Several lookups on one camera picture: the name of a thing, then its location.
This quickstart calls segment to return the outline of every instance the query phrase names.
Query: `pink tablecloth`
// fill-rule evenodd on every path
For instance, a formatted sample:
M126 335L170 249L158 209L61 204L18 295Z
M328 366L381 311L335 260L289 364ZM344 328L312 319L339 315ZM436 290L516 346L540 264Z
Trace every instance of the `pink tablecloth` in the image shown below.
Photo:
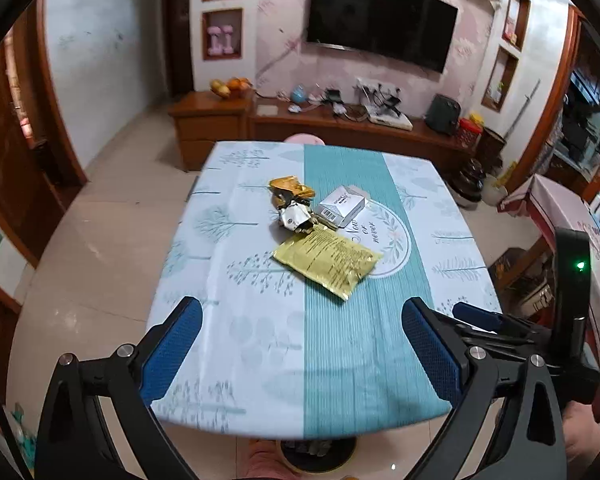
M501 212L530 216L542 236L555 249L555 227L564 227L589 234L591 250L591 297L589 319L598 346L600 364L600 232L589 214L587 205L574 192L553 180L534 175L504 199Z

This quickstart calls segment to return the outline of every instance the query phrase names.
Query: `pink stool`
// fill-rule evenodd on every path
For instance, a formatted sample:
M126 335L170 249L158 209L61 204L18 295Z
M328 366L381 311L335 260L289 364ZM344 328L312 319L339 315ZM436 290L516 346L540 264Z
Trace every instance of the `pink stool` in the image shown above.
M311 134L295 134L291 137L287 137L285 142L291 142L292 144L316 144L317 146L324 146L324 141L320 137L316 137Z

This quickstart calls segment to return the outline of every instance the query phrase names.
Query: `television screen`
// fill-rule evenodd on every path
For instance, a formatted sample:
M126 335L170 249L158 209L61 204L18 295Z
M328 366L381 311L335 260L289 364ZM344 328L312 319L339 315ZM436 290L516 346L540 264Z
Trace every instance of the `television screen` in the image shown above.
M440 0L311 0L306 40L441 73L457 15L458 9Z

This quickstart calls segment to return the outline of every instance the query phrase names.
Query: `red container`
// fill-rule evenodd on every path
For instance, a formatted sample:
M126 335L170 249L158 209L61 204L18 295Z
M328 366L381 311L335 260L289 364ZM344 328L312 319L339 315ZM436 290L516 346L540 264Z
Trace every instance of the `red container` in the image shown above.
M481 133L482 127L473 121L469 119L460 119L458 121L458 140L463 148L474 147Z

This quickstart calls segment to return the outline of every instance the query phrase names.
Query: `white box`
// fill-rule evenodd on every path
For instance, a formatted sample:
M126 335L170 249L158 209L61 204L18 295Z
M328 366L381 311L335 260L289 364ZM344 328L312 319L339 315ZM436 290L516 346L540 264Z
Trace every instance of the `white box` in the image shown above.
M318 204L315 213L336 227L345 227L364 206L364 196L350 187L338 186Z

